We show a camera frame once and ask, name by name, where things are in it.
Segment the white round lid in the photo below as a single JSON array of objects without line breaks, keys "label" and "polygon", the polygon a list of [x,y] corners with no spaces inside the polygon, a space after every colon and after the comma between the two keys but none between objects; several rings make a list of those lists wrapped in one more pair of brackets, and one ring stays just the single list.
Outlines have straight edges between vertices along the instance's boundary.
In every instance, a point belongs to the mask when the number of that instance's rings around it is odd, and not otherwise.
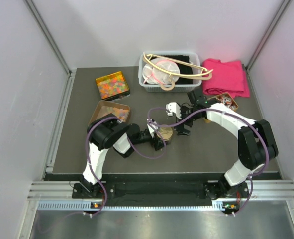
[{"label": "white round lid", "polygon": [[171,127],[161,127],[159,128],[159,134],[161,135],[166,135],[166,134],[169,134],[169,135],[173,135],[173,129]]}]

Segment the gold tin pastel gummies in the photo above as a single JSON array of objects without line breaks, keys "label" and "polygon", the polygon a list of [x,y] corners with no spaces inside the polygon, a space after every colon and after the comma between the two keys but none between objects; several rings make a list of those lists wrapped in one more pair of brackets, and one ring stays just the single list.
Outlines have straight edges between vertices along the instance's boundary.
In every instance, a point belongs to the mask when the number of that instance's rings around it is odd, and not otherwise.
[{"label": "gold tin pastel gummies", "polygon": [[89,124],[108,114],[115,115],[121,122],[128,122],[131,115],[131,109],[128,105],[101,100],[97,104]]}]

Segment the clear round container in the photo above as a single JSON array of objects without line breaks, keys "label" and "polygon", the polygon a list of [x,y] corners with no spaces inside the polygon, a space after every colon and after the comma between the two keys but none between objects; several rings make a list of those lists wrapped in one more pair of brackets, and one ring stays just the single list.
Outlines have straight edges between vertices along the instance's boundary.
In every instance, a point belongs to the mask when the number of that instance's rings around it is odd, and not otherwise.
[{"label": "clear round container", "polygon": [[166,134],[166,135],[160,135],[160,136],[158,136],[159,137],[159,141],[162,143],[162,144],[166,144],[166,145],[168,145],[168,144],[170,144],[171,143],[171,140],[172,140],[172,137],[173,137],[173,135],[171,134],[171,135],[169,135],[169,134]]}]

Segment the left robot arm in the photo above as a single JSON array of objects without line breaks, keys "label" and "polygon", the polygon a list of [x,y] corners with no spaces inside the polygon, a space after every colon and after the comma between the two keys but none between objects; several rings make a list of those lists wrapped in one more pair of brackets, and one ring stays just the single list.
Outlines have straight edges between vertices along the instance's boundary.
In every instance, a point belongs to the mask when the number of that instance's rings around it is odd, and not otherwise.
[{"label": "left robot arm", "polygon": [[102,168],[111,148],[128,158],[136,150],[134,146],[143,143],[151,144],[156,151],[167,145],[160,130],[150,124],[141,131],[139,125],[121,122],[112,114],[92,122],[87,129],[87,163],[80,180],[85,195],[93,198],[100,193]]}]

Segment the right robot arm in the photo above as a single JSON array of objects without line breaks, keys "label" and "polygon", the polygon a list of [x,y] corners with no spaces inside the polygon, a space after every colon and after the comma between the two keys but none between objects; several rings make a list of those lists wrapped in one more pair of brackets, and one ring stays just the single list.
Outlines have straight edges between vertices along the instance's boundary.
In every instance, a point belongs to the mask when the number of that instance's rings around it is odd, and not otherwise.
[{"label": "right robot arm", "polygon": [[175,130],[179,135],[189,135],[185,126],[192,127],[197,119],[206,119],[220,125],[238,140],[238,160],[219,179],[216,186],[206,191],[212,199],[231,197],[238,186],[249,176],[260,174],[279,154],[268,121],[246,118],[217,98],[207,99],[199,90],[188,92],[190,106],[169,103],[166,109],[176,115]]}]

